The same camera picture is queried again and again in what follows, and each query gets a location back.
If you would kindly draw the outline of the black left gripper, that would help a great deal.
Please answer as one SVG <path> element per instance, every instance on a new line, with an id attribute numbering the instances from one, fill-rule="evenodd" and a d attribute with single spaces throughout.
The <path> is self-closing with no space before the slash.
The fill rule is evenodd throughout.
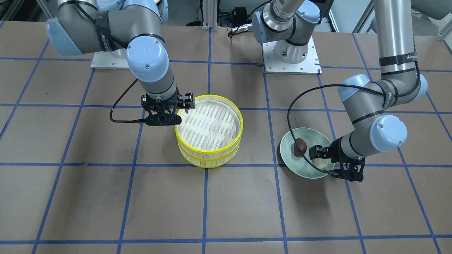
<path id="1" fill-rule="evenodd" d="M 352 181 L 363 181 L 363 171 L 365 167 L 365 158 L 353 159 L 346 156 L 341 148 L 341 138 L 333 141 L 330 146 L 322 147 L 321 145 L 312 146 L 309 149 L 309 157 L 314 159 L 326 159 L 331 163 L 339 163 L 339 169 L 323 170 L 323 166 L 315 166 L 311 163 L 317 171 L 331 175 L 338 179 Z"/>

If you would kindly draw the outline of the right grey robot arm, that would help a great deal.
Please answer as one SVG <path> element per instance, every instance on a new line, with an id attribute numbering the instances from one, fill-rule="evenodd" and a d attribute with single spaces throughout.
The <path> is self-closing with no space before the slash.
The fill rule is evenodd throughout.
<path id="1" fill-rule="evenodd" d="M 181 95 L 171 70 L 163 34 L 165 1 L 126 0 L 119 10 L 100 10 L 96 0 L 60 0 L 58 16 L 48 19 L 46 31 L 55 50 L 65 56 L 125 49 L 129 69 L 146 94 L 148 112 L 132 123 L 176 126 L 179 109 L 195 108 L 192 93 Z"/>

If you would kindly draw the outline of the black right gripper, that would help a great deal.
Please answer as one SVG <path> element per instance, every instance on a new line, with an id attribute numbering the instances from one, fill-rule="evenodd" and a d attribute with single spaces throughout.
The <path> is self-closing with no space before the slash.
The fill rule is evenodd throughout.
<path id="1" fill-rule="evenodd" d="M 148 117 L 141 119 L 141 123 L 149 126 L 176 126 L 181 124 L 182 118 L 177 114 L 178 109 L 194 109 L 195 99 L 193 93 L 174 93 L 170 98 L 161 100 L 151 98 L 148 94 L 142 95 L 141 105 L 149 113 Z"/>

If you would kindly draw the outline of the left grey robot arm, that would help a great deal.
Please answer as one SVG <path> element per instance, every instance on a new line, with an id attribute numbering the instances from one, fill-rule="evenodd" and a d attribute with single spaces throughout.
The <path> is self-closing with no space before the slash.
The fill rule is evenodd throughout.
<path id="1" fill-rule="evenodd" d="M 362 181 L 368 156 L 391 151 L 407 138 L 405 124 L 386 109 L 417 100 L 428 88 L 418 66 L 411 2 L 375 0 L 374 7 L 381 79 L 357 74 L 336 85 L 354 130 L 332 143 L 313 129 L 289 127 L 280 154 L 301 177 Z M 281 61 L 298 64 L 320 17 L 308 0 L 271 0 L 253 13 L 253 33 L 261 44 L 276 42 L 274 53 Z"/>

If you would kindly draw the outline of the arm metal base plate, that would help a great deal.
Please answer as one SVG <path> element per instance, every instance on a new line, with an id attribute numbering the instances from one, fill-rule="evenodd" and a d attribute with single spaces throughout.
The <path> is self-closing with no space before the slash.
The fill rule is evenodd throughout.
<path id="1" fill-rule="evenodd" d="M 126 60 L 126 49 L 122 48 L 113 52 L 95 52 L 91 62 L 91 68 L 129 71 L 129 63 Z"/>
<path id="2" fill-rule="evenodd" d="M 294 46 L 285 40 L 262 44 L 266 74 L 322 74 L 313 37 L 303 46 Z"/>

